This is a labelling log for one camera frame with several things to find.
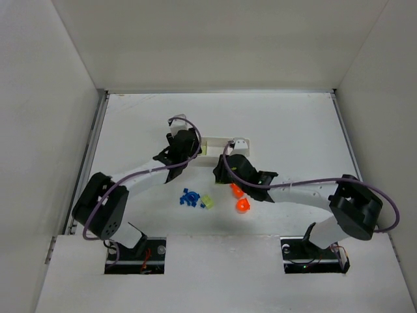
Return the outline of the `large green rectangular lego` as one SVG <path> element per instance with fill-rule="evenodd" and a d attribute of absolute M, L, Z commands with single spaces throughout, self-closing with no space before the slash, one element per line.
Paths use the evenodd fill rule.
<path fill-rule="evenodd" d="M 216 184 L 224 185 L 225 179 L 223 177 L 216 178 Z"/>

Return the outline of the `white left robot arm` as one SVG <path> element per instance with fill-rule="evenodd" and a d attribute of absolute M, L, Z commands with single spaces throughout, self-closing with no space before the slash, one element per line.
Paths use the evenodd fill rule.
<path fill-rule="evenodd" d="M 167 139 L 168 147 L 134 170 L 91 176 L 72 212 L 83 226 L 85 240 L 110 241 L 133 254 L 141 253 L 147 236 L 123 220 L 129 198 L 171 182 L 201 151 L 201 134 L 194 127 L 167 134 Z"/>

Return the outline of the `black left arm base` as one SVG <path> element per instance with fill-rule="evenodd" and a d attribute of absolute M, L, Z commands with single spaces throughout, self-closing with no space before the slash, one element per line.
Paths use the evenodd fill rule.
<path fill-rule="evenodd" d="M 104 243 L 107 248 L 105 275 L 162 275 L 165 271 L 166 237 L 149 237 L 138 256 L 118 244 Z"/>

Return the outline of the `blue curved lego piece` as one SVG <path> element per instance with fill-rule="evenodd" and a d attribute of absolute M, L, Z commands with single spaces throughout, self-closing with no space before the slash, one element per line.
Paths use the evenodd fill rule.
<path fill-rule="evenodd" d="M 183 190 L 183 195 L 180 197 L 180 204 L 187 206 L 196 207 L 198 201 L 200 199 L 200 195 L 192 190 L 189 190 L 188 188 L 185 188 Z"/>

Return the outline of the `green studded lego brick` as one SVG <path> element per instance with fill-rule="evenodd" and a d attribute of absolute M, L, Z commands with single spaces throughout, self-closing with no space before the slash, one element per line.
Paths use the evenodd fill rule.
<path fill-rule="evenodd" d="M 214 207 L 214 202 L 210 196 L 208 195 L 201 196 L 200 200 L 201 200 L 200 207 L 202 209 L 211 209 Z"/>

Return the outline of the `orange funnel lego far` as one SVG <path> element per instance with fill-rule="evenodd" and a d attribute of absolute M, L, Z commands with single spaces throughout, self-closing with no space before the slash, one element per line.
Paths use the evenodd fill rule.
<path fill-rule="evenodd" d="M 232 190 L 232 193 L 233 193 L 233 195 L 236 199 L 241 199 L 244 196 L 244 192 L 242 191 L 242 189 L 239 186 L 237 186 L 234 183 L 230 184 L 229 186 L 230 186 L 230 188 Z"/>

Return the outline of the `orange funnel lego near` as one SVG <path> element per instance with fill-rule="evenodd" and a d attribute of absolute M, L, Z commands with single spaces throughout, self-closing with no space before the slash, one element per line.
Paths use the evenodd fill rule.
<path fill-rule="evenodd" d="M 241 198 L 237 201 L 235 208 L 238 214 L 245 214 L 250 211 L 251 205 L 247 198 Z"/>

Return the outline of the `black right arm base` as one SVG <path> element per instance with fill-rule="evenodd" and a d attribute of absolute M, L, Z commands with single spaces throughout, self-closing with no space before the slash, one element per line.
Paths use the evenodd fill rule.
<path fill-rule="evenodd" d="M 338 242 L 320 249 L 301 237 L 281 237 L 285 274 L 346 274 L 351 263 L 347 251 Z"/>

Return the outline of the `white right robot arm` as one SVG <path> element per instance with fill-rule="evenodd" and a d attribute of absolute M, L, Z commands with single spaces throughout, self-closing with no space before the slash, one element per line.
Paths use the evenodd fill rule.
<path fill-rule="evenodd" d="M 213 174 L 216 183 L 234 183 L 256 201 L 295 203 L 331 213 L 326 220 L 310 224 L 303 237 L 320 249 L 349 237 L 371 240 L 382 209 L 380 198 L 352 175 L 342 175 L 336 182 L 298 185 L 274 171 L 256 170 L 239 154 L 219 156 Z"/>

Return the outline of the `orange funnel lego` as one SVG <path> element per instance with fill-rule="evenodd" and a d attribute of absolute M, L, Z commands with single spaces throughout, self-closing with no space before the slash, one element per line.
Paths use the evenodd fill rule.
<path fill-rule="evenodd" d="M 238 214 L 245 214 L 250 211 L 251 205 L 247 198 L 241 198 L 237 201 L 235 208 Z"/>
<path fill-rule="evenodd" d="M 242 189 L 239 186 L 237 186 L 234 183 L 230 184 L 229 186 L 230 186 L 230 188 L 232 190 L 232 193 L 233 193 L 233 195 L 236 199 L 241 199 L 244 196 L 244 192 L 242 191 Z"/>

